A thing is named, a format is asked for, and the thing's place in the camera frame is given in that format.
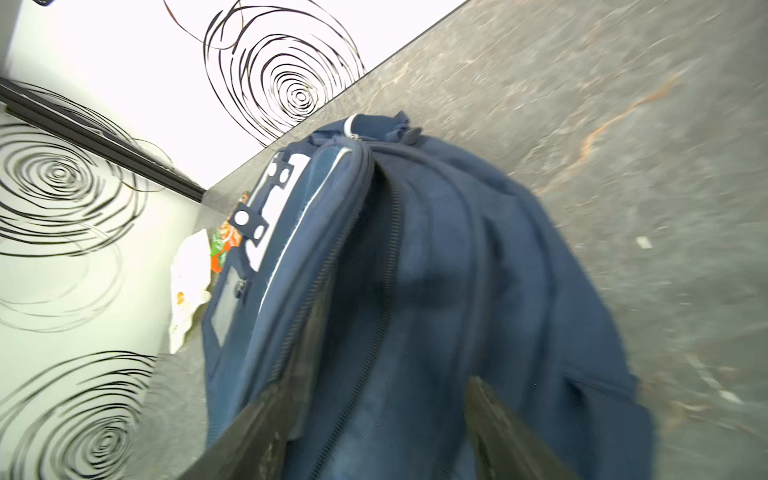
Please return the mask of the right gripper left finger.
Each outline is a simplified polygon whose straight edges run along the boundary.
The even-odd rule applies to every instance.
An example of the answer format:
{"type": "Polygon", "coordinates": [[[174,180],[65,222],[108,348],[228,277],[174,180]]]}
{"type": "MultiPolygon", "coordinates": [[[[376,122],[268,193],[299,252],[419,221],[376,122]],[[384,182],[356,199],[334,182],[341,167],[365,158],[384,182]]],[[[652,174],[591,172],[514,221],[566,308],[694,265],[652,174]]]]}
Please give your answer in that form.
{"type": "Polygon", "coordinates": [[[293,422],[291,388],[270,385],[180,478],[279,479],[293,422]]]}

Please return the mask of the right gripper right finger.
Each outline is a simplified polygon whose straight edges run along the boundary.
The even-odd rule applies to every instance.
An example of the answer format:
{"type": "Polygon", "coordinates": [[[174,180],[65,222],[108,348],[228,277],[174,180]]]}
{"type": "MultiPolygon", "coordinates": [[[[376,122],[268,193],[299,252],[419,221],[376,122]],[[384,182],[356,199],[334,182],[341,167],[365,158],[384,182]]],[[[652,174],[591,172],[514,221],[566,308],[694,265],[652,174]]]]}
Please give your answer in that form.
{"type": "Polygon", "coordinates": [[[479,479],[576,479],[578,476],[497,396],[472,376],[464,417],[479,479]]]}

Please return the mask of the navy blue student backpack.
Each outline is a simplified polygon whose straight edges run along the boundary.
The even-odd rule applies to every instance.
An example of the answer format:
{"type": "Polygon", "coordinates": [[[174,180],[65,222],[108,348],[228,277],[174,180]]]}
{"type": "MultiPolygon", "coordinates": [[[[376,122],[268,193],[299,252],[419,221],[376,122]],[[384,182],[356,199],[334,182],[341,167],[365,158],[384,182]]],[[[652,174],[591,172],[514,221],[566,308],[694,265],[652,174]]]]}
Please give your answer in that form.
{"type": "Polygon", "coordinates": [[[477,376],[576,479],[651,477],[609,311],[537,199],[483,159],[404,114],[354,115],[278,150],[230,222],[242,242],[202,322],[204,453],[285,383],[279,479],[479,479],[477,376]]]}

